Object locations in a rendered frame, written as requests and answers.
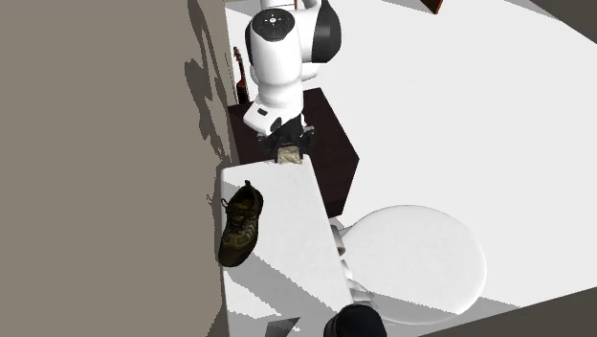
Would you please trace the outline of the tan small block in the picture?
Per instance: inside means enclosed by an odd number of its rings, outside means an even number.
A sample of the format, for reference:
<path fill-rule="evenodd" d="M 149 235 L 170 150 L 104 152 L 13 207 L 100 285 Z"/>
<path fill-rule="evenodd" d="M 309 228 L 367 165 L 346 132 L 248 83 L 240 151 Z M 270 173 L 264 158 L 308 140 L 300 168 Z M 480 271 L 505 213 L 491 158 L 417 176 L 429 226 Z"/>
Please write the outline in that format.
<path fill-rule="evenodd" d="M 276 162 L 278 164 L 302 164 L 302 154 L 297 146 L 281 146 L 277 150 Z"/>

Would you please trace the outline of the brown guitar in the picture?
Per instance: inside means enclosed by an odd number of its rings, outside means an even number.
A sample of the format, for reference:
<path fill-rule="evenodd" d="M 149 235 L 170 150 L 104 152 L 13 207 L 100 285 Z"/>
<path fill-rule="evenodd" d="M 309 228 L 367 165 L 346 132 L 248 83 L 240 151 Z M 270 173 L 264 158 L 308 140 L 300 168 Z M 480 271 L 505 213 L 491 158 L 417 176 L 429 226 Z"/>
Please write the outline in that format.
<path fill-rule="evenodd" d="M 233 50 L 233 56 L 238 63 L 239 73 L 240 73 L 240 80 L 235 85 L 236 94 L 237 94 L 237 98 L 238 98 L 238 103 L 242 104 L 242 103 L 246 103 L 246 102 L 250 101 L 250 95 L 249 95 L 242 55 L 240 54 L 240 51 L 236 46 L 234 46 L 232 50 Z"/>

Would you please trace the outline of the olive green shoe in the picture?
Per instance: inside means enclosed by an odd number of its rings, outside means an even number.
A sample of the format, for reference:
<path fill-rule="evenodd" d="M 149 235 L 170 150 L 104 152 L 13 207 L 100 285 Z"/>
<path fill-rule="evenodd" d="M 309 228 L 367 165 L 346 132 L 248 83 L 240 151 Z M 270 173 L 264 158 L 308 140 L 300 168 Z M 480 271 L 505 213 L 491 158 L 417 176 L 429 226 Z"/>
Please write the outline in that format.
<path fill-rule="evenodd" d="M 258 240 L 258 225 L 264 199 L 250 180 L 229 199 L 222 198 L 226 219 L 218 248 L 218 262 L 228 268 L 242 264 Z"/>

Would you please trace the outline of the white toilet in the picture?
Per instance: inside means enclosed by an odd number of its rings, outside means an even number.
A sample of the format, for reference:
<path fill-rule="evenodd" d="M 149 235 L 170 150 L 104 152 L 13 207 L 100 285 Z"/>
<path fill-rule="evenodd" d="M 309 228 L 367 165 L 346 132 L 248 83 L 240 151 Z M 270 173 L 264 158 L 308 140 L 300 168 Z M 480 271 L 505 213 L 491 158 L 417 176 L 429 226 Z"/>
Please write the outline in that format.
<path fill-rule="evenodd" d="M 309 160 L 225 168 L 220 180 L 225 198 L 251 183 L 265 201 L 254 250 L 223 272 L 230 337 L 322 337 L 351 303 L 407 330 L 449 321 L 483 290 L 483 251 L 445 213 L 392 206 L 336 229 Z"/>

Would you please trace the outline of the black round object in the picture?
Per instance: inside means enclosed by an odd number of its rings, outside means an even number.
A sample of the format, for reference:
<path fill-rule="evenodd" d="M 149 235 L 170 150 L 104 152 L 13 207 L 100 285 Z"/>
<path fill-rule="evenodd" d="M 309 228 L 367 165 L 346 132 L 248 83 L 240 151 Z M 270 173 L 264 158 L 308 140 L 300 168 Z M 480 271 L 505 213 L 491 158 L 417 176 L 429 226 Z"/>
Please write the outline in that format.
<path fill-rule="evenodd" d="M 353 303 L 326 323 L 322 337 L 387 337 L 387 330 L 375 309 Z"/>

